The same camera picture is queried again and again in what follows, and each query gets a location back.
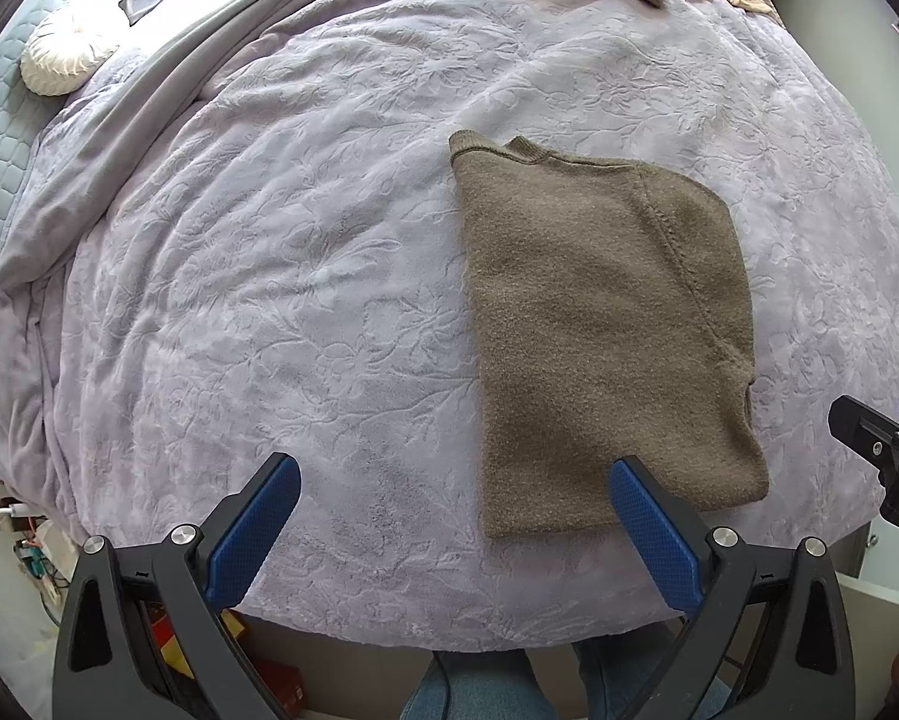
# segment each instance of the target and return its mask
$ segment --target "blue gripper pad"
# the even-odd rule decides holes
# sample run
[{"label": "blue gripper pad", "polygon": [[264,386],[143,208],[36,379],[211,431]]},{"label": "blue gripper pad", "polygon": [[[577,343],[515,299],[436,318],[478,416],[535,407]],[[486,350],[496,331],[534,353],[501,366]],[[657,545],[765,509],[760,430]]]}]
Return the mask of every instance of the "blue gripper pad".
[{"label": "blue gripper pad", "polygon": [[293,513],[302,479],[286,455],[220,539],[206,562],[206,603],[222,611],[239,605]]},{"label": "blue gripper pad", "polygon": [[625,461],[609,469],[609,499],[663,600],[691,617],[702,603],[696,556]]}]

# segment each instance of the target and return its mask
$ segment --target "lavender blanket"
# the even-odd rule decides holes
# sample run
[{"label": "lavender blanket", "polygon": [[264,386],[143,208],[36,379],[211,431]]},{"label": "lavender blanket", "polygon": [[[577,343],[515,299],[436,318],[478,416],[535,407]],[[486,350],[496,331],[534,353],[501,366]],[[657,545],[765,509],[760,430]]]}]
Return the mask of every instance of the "lavender blanket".
[{"label": "lavender blanket", "polygon": [[711,520],[792,545],[873,516],[825,417],[844,392],[896,413],[899,203],[793,38],[724,0],[241,0],[101,81],[44,134],[0,252],[0,473],[128,544],[293,454],[302,500],[245,610],[302,630],[478,650],[667,615],[618,530],[482,536],[462,128],[724,197],[772,490]]}]

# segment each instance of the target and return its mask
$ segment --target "black cable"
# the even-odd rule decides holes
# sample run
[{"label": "black cable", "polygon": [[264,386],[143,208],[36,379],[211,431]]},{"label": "black cable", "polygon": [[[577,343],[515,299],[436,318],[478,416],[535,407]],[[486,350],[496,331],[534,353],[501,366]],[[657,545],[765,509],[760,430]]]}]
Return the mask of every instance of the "black cable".
[{"label": "black cable", "polygon": [[440,654],[433,650],[433,660],[436,661],[436,665],[440,668],[440,671],[443,672],[443,680],[446,681],[446,699],[443,701],[443,717],[441,720],[446,720],[449,717],[449,704],[452,702],[452,688],[449,686],[449,673],[446,671],[446,666],[443,665],[443,659],[440,658]]},{"label": "black cable", "polygon": [[56,619],[56,618],[53,616],[52,611],[49,610],[48,605],[46,605],[46,597],[45,597],[42,593],[40,593],[40,603],[43,604],[43,611],[45,611],[46,616],[49,617],[49,619],[52,621],[53,625],[55,625],[55,626],[58,628],[58,627],[59,627],[59,620]]}]

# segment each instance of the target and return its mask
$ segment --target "gray blanket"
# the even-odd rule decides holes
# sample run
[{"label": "gray blanket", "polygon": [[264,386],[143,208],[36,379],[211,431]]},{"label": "gray blanket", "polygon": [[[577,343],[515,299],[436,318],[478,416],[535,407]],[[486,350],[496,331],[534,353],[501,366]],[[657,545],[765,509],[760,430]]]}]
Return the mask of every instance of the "gray blanket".
[{"label": "gray blanket", "polygon": [[0,255],[0,472],[125,544],[294,454],[245,608],[303,630],[474,650],[664,616],[617,530],[483,536],[464,128],[716,191],[772,485],[713,519],[793,544],[874,514],[825,415],[897,408],[899,204],[792,37],[724,0],[247,0],[101,79],[45,133]]}]

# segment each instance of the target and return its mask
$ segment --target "blue jeans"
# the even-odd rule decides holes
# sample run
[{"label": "blue jeans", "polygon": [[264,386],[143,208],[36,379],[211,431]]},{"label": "blue jeans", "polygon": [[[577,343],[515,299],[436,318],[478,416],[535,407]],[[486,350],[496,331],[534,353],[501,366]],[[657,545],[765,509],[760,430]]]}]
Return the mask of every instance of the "blue jeans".
[{"label": "blue jeans", "polygon": [[[619,717],[673,644],[662,623],[614,637],[587,638],[573,645],[579,674],[590,702],[590,720]],[[447,720],[558,720],[536,682],[524,650],[491,653],[440,653],[451,686]],[[400,720],[441,720],[446,677],[436,661],[429,665]],[[695,720],[708,720],[723,707],[729,688],[710,685]]]}]

